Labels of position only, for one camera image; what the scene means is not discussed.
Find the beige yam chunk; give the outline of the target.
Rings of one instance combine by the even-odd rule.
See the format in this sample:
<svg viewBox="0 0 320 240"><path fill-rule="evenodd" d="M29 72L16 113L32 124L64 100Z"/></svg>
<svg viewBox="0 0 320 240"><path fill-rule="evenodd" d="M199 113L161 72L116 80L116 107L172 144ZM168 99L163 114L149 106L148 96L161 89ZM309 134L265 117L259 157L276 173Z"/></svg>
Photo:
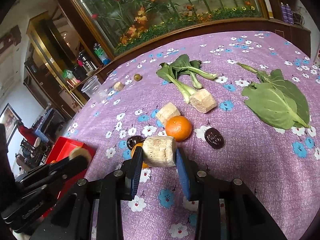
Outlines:
<svg viewBox="0 0 320 240"><path fill-rule="evenodd" d="M178 108L172 102L169 102L157 112L156 118L165 126L171 118L180 115L181 113Z"/></svg>
<svg viewBox="0 0 320 240"><path fill-rule="evenodd" d="M208 113L217 106L212 94L206 89L198 90L189 98L191 105L200 113Z"/></svg>
<svg viewBox="0 0 320 240"><path fill-rule="evenodd" d="M148 137L143 142L143 161L149 167L176 165L176 140L171 136Z"/></svg>
<svg viewBox="0 0 320 240"><path fill-rule="evenodd" d="M87 149L81 148L81 147L77 147L77 148L73 149L70 152L68 159L72 160L78 156L82 156L82 157L86 158L88 163L90 163L92 160L92 156L91 156L90 152Z"/></svg>

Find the middle orange tangerine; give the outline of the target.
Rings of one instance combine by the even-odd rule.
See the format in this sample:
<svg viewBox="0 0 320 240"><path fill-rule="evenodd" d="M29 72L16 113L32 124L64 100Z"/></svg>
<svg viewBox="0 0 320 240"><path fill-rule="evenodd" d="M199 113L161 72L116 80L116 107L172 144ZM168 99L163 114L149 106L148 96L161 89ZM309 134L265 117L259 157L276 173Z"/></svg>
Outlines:
<svg viewBox="0 0 320 240"><path fill-rule="evenodd" d="M142 142L137 143L131 150L131 157L133 158L135 155L137 155L136 159L139 160L140 163L142 163L142 168L149 168L149 166L143 161L143 143Z"/></svg>

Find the orange tangerine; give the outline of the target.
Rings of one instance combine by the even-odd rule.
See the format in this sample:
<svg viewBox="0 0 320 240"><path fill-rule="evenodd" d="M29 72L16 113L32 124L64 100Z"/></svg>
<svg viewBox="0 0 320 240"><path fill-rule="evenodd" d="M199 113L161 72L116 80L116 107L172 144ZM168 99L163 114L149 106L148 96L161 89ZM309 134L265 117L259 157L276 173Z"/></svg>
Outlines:
<svg viewBox="0 0 320 240"><path fill-rule="evenodd" d="M177 142L188 139L192 133L192 124L184 116L175 116L165 125L167 136L173 137Z"/></svg>
<svg viewBox="0 0 320 240"><path fill-rule="evenodd" d="M137 155L136 159L139 160L140 163L142 163L142 168L149 168L149 166L143 161L143 143L142 142L137 143L131 150L131 157L133 158L135 155Z"/></svg>

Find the red tray box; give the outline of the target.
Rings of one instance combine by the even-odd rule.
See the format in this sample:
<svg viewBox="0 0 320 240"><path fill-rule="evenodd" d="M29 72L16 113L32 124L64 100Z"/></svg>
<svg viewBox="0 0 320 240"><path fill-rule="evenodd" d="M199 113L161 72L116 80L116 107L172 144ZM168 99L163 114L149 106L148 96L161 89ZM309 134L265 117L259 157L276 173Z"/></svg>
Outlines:
<svg viewBox="0 0 320 240"><path fill-rule="evenodd" d="M96 148L93 146L90 146L84 142L60 136L56 141L55 145L52 147L52 150L47 158L46 164L50 166L50 168L52 168L53 164L57 164L59 161L69 157L69 154L72 152L72 150L76 148L86 149L89 152L92 159L96 153ZM44 212L44 214L42 215L43 217L47 217L49 215L56 202L67 193L70 187L77 180L84 178L86 171L87 168L78 173L77 175L73 176L72 178L67 178L59 191L55 191L54 193L50 194L51 198L54 197L54 202L53 205L48 207L48 209Z"/></svg>

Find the dark plum left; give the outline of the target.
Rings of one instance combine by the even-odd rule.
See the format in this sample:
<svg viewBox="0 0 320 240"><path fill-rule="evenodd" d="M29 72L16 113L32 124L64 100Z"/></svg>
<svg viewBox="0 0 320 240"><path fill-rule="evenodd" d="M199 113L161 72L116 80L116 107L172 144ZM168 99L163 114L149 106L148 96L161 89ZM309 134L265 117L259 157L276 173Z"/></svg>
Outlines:
<svg viewBox="0 0 320 240"><path fill-rule="evenodd" d="M134 135L127 139L126 145L129 150L132 150L138 143L144 142L144 138L141 135Z"/></svg>

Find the far orange tangerine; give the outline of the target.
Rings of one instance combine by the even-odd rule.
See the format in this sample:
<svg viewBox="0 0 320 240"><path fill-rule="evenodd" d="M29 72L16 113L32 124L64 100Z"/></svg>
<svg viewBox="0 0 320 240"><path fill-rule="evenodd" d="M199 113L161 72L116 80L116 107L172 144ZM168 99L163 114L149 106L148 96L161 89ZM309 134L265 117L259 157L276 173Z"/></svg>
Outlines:
<svg viewBox="0 0 320 240"><path fill-rule="evenodd" d="M188 139L192 133L192 124L184 116L175 116L165 125L167 136L173 137L177 142Z"/></svg>

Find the purple floral tablecloth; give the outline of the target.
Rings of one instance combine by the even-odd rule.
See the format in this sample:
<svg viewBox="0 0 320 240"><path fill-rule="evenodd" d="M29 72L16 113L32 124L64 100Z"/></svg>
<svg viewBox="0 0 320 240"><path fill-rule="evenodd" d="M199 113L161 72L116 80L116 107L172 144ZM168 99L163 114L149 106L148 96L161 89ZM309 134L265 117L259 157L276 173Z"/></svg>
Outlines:
<svg viewBox="0 0 320 240"><path fill-rule="evenodd" d="M180 55L203 61L215 81L201 79L217 102L202 114L184 102L172 84L156 75L163 62ZM255 69L280 69L296 84L310 109L310 128L276 129L244 104L242 89L257 80L238 63ZM134 75L140 74L140 81ZM122 82L125 87L115 91ZM126 140L133 135L164 136L156 113L172 102L193 126L181 147L189 158L223 180L240 178L255 193L288 239L299 239L319 210L319 67L296 46L268 31L207 34L171 42L121 64L103 84L104 100L89 100L71 121L65 136L96 148L88 180L104 178L131 157ZM209 128L224 138L221 149L205 140Z"/></svg>

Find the clear plastic cup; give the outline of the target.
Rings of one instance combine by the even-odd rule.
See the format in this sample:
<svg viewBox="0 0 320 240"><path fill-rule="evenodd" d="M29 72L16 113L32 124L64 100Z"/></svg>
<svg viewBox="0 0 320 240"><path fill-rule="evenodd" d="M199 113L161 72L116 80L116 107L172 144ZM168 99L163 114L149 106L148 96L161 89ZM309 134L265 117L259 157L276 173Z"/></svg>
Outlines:
<svg viewBox="0 0 320 240"><path fill-rule="evenodd" d="M107 94L96 75L93 75L84 83L81 91L92 100L104 100L107 98Z"/></svg>

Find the small green olive fruit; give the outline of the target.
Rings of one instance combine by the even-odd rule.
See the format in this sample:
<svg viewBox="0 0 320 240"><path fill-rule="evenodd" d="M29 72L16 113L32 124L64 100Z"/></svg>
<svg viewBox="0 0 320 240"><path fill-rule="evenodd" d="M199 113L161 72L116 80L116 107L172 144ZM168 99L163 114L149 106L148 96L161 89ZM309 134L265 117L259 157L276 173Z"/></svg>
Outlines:
<svg viewBox="0 0 320 240"><path fill-rule="evenodd" d="M135 74L133 78L135 81L140 81L142 79L142 76L140 74Z"/></svg>

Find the green bok choy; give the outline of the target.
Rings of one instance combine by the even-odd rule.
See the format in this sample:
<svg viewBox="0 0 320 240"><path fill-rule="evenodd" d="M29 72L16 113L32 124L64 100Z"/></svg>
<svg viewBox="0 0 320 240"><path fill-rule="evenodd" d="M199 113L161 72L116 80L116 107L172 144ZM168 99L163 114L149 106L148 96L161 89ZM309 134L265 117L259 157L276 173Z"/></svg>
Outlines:
<svg viewBox="0 0 320 240"><path fill-rule="evenodd" d="M190 60L187 54L180 55L174 62L163 62L156 71L156 75L167 83L172 83L183 96L185 103L189 103L190 97L203 88L198 76L206 80L215 80L218 75L201 69L203 61ZM182 76L189 76L191 86L179 80Z"/></svg>

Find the steel thermos kettle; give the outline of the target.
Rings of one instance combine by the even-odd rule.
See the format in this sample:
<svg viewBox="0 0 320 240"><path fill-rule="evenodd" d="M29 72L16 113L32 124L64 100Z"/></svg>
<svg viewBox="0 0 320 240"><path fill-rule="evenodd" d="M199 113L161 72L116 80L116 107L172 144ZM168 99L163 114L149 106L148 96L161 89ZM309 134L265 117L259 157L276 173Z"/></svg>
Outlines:
<svg viewBox="0 0 320 240"><path fill-rule="evenodd" d="M91 61L85 50L78 55L78 65L82 66L87 74L97 70L97 66Z"/></svg>

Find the green leaf vegetable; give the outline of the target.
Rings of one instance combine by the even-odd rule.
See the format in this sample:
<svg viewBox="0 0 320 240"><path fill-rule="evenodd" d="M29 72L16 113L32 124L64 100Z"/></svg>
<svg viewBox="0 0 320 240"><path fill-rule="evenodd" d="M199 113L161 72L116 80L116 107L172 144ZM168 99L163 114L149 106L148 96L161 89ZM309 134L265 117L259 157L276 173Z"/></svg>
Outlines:
<svg viewBox="0 0 320 240"><path fill-rule="evenodd" d="M259 82L252 82L242 90L245 105L264 123L280 129L309 128L310 111L305 95L280 69L270 73L238 63L254 73Z"/></svg>

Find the green plastic bottle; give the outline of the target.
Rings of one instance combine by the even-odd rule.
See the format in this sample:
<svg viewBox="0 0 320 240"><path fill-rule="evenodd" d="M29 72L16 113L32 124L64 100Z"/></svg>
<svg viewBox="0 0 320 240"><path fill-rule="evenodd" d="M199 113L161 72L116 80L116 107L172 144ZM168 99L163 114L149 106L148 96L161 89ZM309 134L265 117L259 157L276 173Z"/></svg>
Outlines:
<svg viewBox="0 0 320 240"><path fill-rule="evenodd" d="M107 54L105 53L103 48L100 46L100 44L95 43L93 49L94 49L94 52L97 55L97 57L99 57L100 61L104 65L107 65L110 63L111 60L108 58Z"/></svg>

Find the purple bottles on shelf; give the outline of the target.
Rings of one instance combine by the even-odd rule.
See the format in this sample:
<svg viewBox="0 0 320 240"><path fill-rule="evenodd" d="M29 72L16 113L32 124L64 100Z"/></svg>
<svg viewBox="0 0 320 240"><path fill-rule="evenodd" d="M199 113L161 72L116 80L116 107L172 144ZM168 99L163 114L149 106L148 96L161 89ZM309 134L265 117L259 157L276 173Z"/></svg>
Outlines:
<svg viewBox="0 0 320 240"><path fill-rule="evenodd" d="M288 4L284 4L283 2L281 2L280 7L281 7L284 22L288 24L294 24L293 12L290 6Z"/></svg>

